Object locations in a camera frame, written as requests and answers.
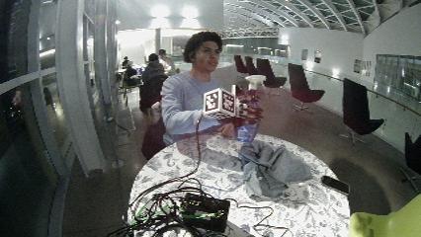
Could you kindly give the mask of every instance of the cable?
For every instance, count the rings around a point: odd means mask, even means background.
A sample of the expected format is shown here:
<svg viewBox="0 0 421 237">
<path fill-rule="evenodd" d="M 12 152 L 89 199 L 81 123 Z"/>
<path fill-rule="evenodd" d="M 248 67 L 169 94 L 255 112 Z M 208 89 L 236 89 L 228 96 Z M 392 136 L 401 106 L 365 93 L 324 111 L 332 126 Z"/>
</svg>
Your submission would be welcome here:
<svg viewBox="0 0 421 237">
<path fill-rule="evenodd" d="M 260 233 L 260 230 L 257 230 L 257 227 L 265 227 L 265 228 L 273 228 L 273 229 L 283 229 L 283 230 L 284 230 L 284 233 L 281 234 L 280 237 L 283 237 L 287 232 L 289 232 L 289 233 L 292 234 L 292 236 L 293 236 L 293 233 L 291 232 L 289 228 L 283 227 L 283 226 L 275 226 L 275 225 L 263 224 L 263 222 L 264 222 L 264 221 L 272 216 L 272 214 L 273 214 L 273 209 L 272 209 L 272 207 L 269 207 L 269 206 L 248 206 L 248 205 L 240 206 L 240 205 L 239 205 L 239 202 L 237 202 L 233 198 L 225 198 L 225 200 L 232 200 L 232 201 L 236 203 L 236 207 L 237 207 L 237 208 L 249 208 L 249 209 L 264 209 L 264 208 L 267 208 L 267 209 L 271 210 L 271 214 L 267 215 L 267 216 L 263 218 L 263 220 L 261 220 L 256 225 L 253 225 L 253 229 L 256 230 L 256 232 Z"/>
<path fill-rule="evenodd" d="M 115 119 L 108 118 L 108 122 L 111 122 L 111 121 L 115 122 L 116 125 L 117 125 L 121 129 L 127 130 L 127 131 L 128 131 L 128 136 L 131 136 L 131 131 L 129 131 L 125 127 L 123 127 L 121 125 L 119 125 Z"/>
<path fill-rule="evenodd" d="M 197 155 L 199 155 L 199 159 L 197 159 L 197 165 L 195 167 L 195 169 L 184 176 L 180 176 L 180 177 L 176 177 L 176 178 L 172 178 L 164 182 L 161 182 L 160 184 L 157 185 L 153 185 L 152 187 L 149 187 L 148 189 L 145 189 L 139 195 L 137 197 L 135 198 L 135 200 L 129 203 L 129 207 L 128 207 L 128 212 L 132 211 L 132 215 L 135 216 L 135 219 L 136 221 L 140 221 L 140 219 L 137 218 L 137 214 L 135 213 L 137 207 L 139 207 L 139 204 L 140 204 L 140 199 L 147 195 L 149 194 L 153 190 L 159 189 L 160 187 L 165 186 L 167 184 L 171 184 L 173 182 L 181 182 L 181 180 L 187 177 L 189 177 L 192 174 L 195 174 L 197 172 L 197 169 L 199 169 L 199 166 L 200 166 L 200 163 L 201 163 L 201 149 L 200 149 L 200 140 L 199 140 L 199 124 L 201 122 L 201 119 L 203 119 L 203 114 L 200 115 L 199 119 L 197 119 L 197 122 L 196 122 L 196 148 L 197 148 Z M 181 188 L 183 184 L 188 181 L 183 181 L 180 186 L 179 186 L 179 189 L 175 191 L 175 192 L 180 192 L 180 190 L 189 190 L 191 192 L 192 191 L 197 191 L 203 196 L 204 196 L 204 192 L 201 190 L 201 184 L 199 182 L 199 180 L 196 179 L 191 179 L 191 180 L 195 180 L 200 186 L 200 189 L 197 188 L 193 188 L 193 187 L 189 187 L 189 188 Z M 173 217 L 173 220 L 176 221 L 177 219 L 175 218 L 175 212 L 176 210 L 173 210 L 172 212 L 167 213 L 167 210 L 163 208 L 161 206 L 161 201 L 157 200 L 157 204 L 159 204 L 159 208 L 160 208 L 160 211 L 163 213 L 165 213 L 168 216 L 172 216 Z M 124 224 L 125 224 L 125 227 L 120 228 L 119 230 L 113 231 L 108 236 L 116 234 L 116 236 L 124 234 L 125 236 L 131 236 L 131 233 L 133 232 L 135 229 L 147 229 L 148 226 L 153 226 L 153 224 L 157 224 L 160 222 L 156 222 L 155 221 L 157 220 L 156 218 L 157 217 L 153 217 L 152 218 L 152 213 L 153 213 L 153 208 L 157 208 L 157 204 L 153 204 L 152 208 L 149 209 L 148 211 L 148 214 L 145 215 L 147 217 L 147 224 L 145 226 L 137 226 L 137 225 L 133 225 L 131 223 L 127 222 L 127 219 L 128 219 L 128 213 L 124 214 L 123 216 L 123 221 L 124 221 Z"/>
</svg>

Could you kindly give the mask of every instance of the floor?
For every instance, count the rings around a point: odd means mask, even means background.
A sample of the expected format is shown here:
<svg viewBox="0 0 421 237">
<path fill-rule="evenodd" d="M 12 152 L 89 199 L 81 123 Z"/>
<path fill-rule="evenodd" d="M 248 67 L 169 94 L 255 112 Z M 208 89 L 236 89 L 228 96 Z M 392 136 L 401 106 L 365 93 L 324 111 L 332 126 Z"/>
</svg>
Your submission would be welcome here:
<svg viewBox="0 0 421 237">
<path fill-rule="evenodd" d="M 107 173 L 87 178 L 79 162 L 73 163 L 65 198 L 63 236 L 107 236 L 123 226 L 132 183 L 147 159 L 140 152 L 144 133 L 152 122 L 139 108 L 139 89 L 128 94 L 128 107 L 123 92 L 116 89 L 113 120 L 108 123 L 115 134 L 116 157 L 109 160 Z M 307 112 L 296 112 L 299 101 L 289 91 L 276 89 L 268 97 L 263 94 L 263 123 L 260 133 L 280 137 L 311 151 L 332 168 L 340 180 L 351 184 L 351 212 L 388 214 L 398 210 L 414 197 L 404 176 L 404 154 L 374 135 L 362 139 L 368 143 L 353 145 L 340 136 L 348 132 L 343 119 L 328 110 L 309 105 Z M 155 119 L 159 111 L 153 110 Z"/>
</svg>

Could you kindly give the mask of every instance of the table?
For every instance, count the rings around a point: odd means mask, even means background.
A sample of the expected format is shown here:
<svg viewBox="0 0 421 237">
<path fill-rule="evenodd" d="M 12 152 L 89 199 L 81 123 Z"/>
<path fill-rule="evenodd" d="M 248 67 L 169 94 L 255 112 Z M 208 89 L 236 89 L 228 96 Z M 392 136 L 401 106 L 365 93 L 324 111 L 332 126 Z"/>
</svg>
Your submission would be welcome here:
<svg viewBox="0 0 421 237">
<path fill-rule="evenodd" d="M 273 214 L 264 224 L 289 228 L 284 236 L 348 236 L 351 209 L 348 197 L 323 186 L 324 175 L 336 178 L 328 165 L 305 149 L 276 137 L 259 134 L 256 140 L 269 145 L 285 146 L 303 157 L 312 167 L 312 180 L 291 185 L 283 198 L 273 201 L 253 201 L 243 180 L 243 164 L 239 150 L 243 143 L 227 139 L 217 134 L 200 136 L 201 163 L 199 171 L 192 175 L 203 183 L 203 190 L 215 198 L 233 198 L 240 205 L 271 206 Z M 196 167 L 196 139 L 184 139 L 168 146 L 148 162 L 136 177 L 131 202 L 137 194 L 155 184 L 173 177 L 188 174 Z M 157 192 L 165 193 L 175 186 L 168 185 Z M 257 233 L 253 225 L 269 214 L 267 209 L 237 208 L 231 204 L 229 221 L 253 236 L 281 236 L 284 230 L 265 229 Z"/>
</svg>

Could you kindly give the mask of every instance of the red chair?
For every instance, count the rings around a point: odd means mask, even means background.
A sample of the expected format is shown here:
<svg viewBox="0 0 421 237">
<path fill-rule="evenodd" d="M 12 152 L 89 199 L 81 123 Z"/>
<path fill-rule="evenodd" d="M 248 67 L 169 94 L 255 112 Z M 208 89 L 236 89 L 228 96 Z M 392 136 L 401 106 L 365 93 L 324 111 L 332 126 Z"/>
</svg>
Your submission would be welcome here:
<svg viewBox="0 0 421 237">
<path fill-rule="evenodd" d="M 317 102 L 325 95 L 324 90 L 312 90 L 304 73 L 303 65 L 288 63 L 288 74 L 289 74 L 289 84 L 292 97 L 301 102 L 300 106 L 295 106 L 296 111 L 308 111 L 308 107 L 304 107 L 304 103 Z"/>
<path fill-rule="evenodd" d="M 245 56 L 245 60 L 247 60 L 249 75 L 260 75 L 259 70 L 256 69 L 255 64 L 253 64 L 253 58 L 251 56 Z"/>
<path fill-rule="evenodd" d="M 256 61 L 256 65 L 259 69 L 259 74 L 265 76 L 265 81 L 263 82 L 263 84 L 268 88 L 267 96 L 269 97 L 271 89 L 280 88 L 287 82 L 287 77 L 275 76 L 268 59 L 259 58 Z"/>
<path fill-rule="evenodd" d="M 240 55 L 235 55 L 235 62 L 236 62 L 237 71 L 243 74 L 249 74 L 248 67 Z"/>
<path fill-rule="evenodd" d="M 369 118 L 369 98 L 368 88 L 357 82 L 345 78 L 344 80 L 344 98 L 343 98 L 344 124 L 352 130 L 352 135 L 343 135 L 356 141 L 364 142 L 356 138 L 358 135 L 366 135 L 374 132 L 384 123 L 384 119 Z"/>
</svg>

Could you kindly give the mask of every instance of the round table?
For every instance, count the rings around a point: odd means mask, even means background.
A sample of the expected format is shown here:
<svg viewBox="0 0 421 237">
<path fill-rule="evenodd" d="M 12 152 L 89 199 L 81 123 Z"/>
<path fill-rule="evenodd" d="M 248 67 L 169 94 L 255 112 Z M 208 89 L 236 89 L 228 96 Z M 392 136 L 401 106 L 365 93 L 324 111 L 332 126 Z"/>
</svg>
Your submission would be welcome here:
<svg viewBox="0 0 421 237">
<path fill-rule="evenodd" d="M 260 228 L 257 232 L 253 226 L 269 215 L 269 208 L 251 209 L 237 208 L 231 201 L 228 220 L 252 236 L 348 236 L 351 209 L 348 197 L 321 184 L 324 175 L 336 178 L 328 165 L 305 149 L 276 137 L 259 134 L 260 140 L 271 146 L 284 146 L 300 156 L 311 166 L 312 179 L 299 184 L 292 184 L 283 193 L 283 197 L 273 201 L 255 201 L 247 194 L 243 178 L 243 162 L 239 151 L 243 142 L 231 140 L 217 134 L 200 135 L 201 163 L 197 172 L 191 176 L 203 185 L 203 190 L 213 198 L 235 199 L 240 205 L 269 206 L 273 214 L 263 222 L 272 226 L 285 227 L 285 232 L 276 228 Z M 196 138 L 187 138 L 168 146 L 144 166 L 136 177 L 131 203 L 139 193 L 153 185 L 188 174 L 197 164 Z M 165 193 L 179 184 L 169 184 L 156 190 Z M 145 203 L 152 194 L 141 199 Z"/>
</svg>

